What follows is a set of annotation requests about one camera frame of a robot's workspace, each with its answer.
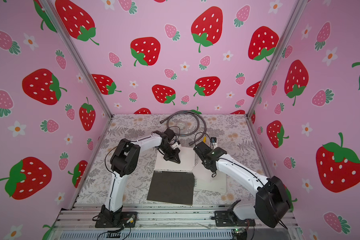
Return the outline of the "white spiral notebook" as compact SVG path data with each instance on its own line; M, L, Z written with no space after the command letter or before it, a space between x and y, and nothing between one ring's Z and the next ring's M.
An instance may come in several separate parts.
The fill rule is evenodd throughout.
M227 175L220 171L212 173L204 167L201 160L198 160L192 173L195 177L196 189L224 194L227 192Z

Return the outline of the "dark grey spiral notebook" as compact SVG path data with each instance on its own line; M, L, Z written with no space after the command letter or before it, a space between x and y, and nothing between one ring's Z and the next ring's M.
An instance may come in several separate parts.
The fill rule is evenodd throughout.
M147 200L191 206L194 185L195 177L192 173L154 171Z

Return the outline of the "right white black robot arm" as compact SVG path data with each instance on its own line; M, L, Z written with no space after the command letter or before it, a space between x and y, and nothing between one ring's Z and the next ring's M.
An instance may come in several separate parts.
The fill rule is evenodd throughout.
M213 174L226 174L255 197L252 205L241 204L237 200L230 206L228 220L232 224L238 225L255 216L270 228L277 225L287 228L282 218L290 210L292 202L281 179L276 176L269 178L250 170L220 147L211 149L200 142L194 147L194 151L206 169Z

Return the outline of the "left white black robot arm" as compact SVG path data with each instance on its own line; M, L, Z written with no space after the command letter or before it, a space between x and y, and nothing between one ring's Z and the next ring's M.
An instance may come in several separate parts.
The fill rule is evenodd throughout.
M155 148L164 156L165 161L180 164L180 146L178 136L170 128L164 132L154 131L140 140L122 139L110 159L112 182L108 199L102 206L99 218L113 226L121 221L123 195L128 176L136 169L141 152Z

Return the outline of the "clear tape roll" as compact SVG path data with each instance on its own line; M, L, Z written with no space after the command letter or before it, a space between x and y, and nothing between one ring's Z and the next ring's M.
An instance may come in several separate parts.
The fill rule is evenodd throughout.
M185 122L178 122L176 126L179 129L179 133L181 135L187 134L189 132L189 127Z

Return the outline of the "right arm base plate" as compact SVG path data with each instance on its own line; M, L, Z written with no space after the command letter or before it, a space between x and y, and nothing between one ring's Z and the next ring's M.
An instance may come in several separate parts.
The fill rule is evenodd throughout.
M215 221L217 227L254 227L256 222L254 219L240 220L233 211L215 211L211 217Z

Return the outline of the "aluminium rail frame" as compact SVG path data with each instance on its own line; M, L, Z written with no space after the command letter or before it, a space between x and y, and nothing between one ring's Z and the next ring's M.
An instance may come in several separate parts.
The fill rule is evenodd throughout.
M259 219L255 226L216 225L216 211L224 205L126 205L123 210L136 213L132 227L96 228L100 205L79 204L60 212L49 230L47 240L303 240L304 234L293 213L282 219L283 225L269 228Z

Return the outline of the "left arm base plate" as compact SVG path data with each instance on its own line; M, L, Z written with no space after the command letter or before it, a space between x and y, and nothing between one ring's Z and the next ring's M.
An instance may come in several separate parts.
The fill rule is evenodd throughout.
M138 212L121 212L116 213L112 217L107 217L105 214L100 213L96 220L95 228L134 228L136 225L137 214Z

